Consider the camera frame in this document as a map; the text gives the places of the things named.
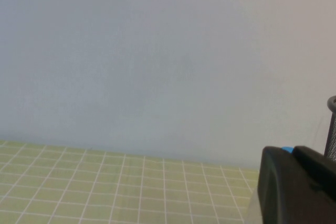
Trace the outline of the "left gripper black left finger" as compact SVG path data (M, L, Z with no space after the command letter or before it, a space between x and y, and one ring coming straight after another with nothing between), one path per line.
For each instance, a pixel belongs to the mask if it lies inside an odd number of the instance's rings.
M265 147L257 186L263 223L335 223L335 202L310 185L292 152Z

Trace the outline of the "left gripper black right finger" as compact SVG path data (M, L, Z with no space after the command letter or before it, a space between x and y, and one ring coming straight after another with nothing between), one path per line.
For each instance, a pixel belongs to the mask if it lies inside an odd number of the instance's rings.
M335 202L335 162L306 146L296 146L292 155L306 172L312 190Z

